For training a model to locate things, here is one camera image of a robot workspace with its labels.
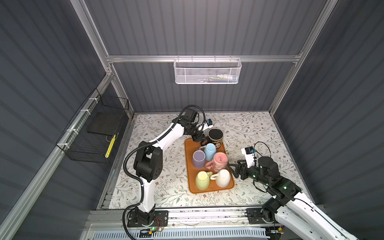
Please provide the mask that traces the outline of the black skull pattern mug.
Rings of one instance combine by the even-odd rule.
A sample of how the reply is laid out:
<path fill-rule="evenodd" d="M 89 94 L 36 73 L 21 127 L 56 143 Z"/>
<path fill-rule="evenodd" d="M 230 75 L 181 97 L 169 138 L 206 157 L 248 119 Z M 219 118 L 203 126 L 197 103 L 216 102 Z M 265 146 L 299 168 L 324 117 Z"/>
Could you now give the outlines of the black skull pattern mug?
<path fill-rule="evenodd" d="M 200 142 L 201 146 L 205 146 L 209 143 L 212 143 L 216 149 L 220 148 L 223 142 L 224 134 L 222 130 L 217 128 L 212 128 L 208 131 L 207 135 L 203 137 L 203 140 Z"/>

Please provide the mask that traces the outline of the light blue mug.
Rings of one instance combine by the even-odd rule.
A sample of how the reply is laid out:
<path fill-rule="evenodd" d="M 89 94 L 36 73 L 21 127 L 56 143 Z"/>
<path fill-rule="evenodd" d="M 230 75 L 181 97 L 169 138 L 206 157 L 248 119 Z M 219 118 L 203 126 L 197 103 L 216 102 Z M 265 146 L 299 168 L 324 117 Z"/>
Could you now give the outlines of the light blue mug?
<path fill-rule="evenodd" d="M 208 143 L 205 146 L 201 146 L 199 149 L 205 153 L 206 161 L 212 161 L 214 158 L 214 155 L 217 152 L 216 146 L 212 143 Z"/>

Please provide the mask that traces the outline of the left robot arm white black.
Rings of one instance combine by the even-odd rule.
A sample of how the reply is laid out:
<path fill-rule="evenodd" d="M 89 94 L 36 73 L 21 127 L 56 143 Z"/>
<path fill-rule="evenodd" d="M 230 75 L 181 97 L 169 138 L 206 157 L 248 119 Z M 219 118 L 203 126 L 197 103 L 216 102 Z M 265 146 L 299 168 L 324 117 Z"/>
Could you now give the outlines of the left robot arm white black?
<path fill-rule="evenodd" d="M 136 151 L 134 170 L 141 187 L 141 199 L 135 214 L 145 225 L 152 223 L 155 217 L 155 180 L 163 170 L 163 153 L 177 139 L 184 135 L 192 137 L 194 142 L 204 138 L 204 131 L 213 127 L 204 111 L 196 105 L 188 105 L 172 120 L 170 126 L 150 142 L 142 141 Z"/>

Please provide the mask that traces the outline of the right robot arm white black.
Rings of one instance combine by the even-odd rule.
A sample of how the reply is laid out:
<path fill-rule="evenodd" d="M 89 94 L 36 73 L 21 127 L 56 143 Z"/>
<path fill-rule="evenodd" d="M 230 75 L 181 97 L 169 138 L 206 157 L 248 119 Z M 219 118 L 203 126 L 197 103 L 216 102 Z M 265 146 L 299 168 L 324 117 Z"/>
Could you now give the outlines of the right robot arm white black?
<path fill-rule="evenodd" d="M 266 187 L 271 198 L 260 211 L 264 222 L 282 224 L 303 240 L 357 239 L 317 207 L 299 186 L 283 177 L 271 157 L 260 157 L 251 165 L 239 160 L 228 166 L 235 178 L 251 179 Z"/>

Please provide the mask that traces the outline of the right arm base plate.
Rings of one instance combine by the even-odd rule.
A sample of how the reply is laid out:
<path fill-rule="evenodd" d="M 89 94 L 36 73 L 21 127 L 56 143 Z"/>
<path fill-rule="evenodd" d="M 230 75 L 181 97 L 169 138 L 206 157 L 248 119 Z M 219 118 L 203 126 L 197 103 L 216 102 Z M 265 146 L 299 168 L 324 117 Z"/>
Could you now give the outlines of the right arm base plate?
<path fill-rule="evenodd" d="M 273 211 L 267 208 L 248 208 L 245 217 L 250 224 L 286 224 L 289 220 L 283 211 Z"/>

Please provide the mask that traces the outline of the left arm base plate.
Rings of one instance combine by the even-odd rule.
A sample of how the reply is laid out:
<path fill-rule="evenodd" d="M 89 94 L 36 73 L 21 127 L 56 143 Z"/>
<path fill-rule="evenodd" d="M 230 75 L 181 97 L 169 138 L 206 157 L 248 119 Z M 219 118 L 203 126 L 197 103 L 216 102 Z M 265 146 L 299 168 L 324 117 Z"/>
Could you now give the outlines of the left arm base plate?
<path fill-rule="evenodd" d="M 127 216 L 127 227 L 166 227 L 168 225 L 169 212 L 168 211 L 152 211 L 144 213 L 138 209 L 129 211 Z"/>

